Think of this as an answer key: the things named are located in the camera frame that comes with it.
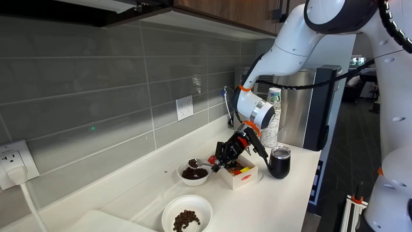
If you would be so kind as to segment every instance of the small box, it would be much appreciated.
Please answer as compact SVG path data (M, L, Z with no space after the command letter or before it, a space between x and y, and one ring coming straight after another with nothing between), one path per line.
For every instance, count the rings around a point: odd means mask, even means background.
M248 184L257 181L257 167L253 165L250 162L244 159L243 156L239 156L236 160L241 167L249 168L244 173L239 173L236 176L232 176L226 169L220 169L217 172L217 176L231 189L236 190L239 187L243 187Z

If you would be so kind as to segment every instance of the dark cup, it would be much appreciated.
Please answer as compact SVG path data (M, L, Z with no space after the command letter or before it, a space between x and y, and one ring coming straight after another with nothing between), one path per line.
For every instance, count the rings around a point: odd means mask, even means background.
M270 151L269 173L278 180L283 180L290 169L290 150L278 147Z

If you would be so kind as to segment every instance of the small white bowl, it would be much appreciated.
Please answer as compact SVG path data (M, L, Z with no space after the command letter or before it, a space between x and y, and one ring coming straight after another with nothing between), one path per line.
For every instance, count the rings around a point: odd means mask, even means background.
M204 231L211 222L212 208L209 203L196 195L185 195L172 200L168 205L166 205L162 213L162 229L164 232L175 232L172 231L175 218L184 211L194 212L195 217L200 222L200 225L190 222L189 226L182 230L184 232Z
M180 178L186 186L200 186L200 185L203 185L203 184L207 181L207 178L208 178L208 176L209 176L209 169L205 168L205 167L204 167L204 168L200 167L200 169L204 169L204 171L207 172L207 176L203 177L203 178L199 178L199 180L186 180L186 178L181 177L182 172L184 172L187 167L189 167L187 164L184 164L184 165L180 165L178 169L177 169L177 176L178 176L178 178Z

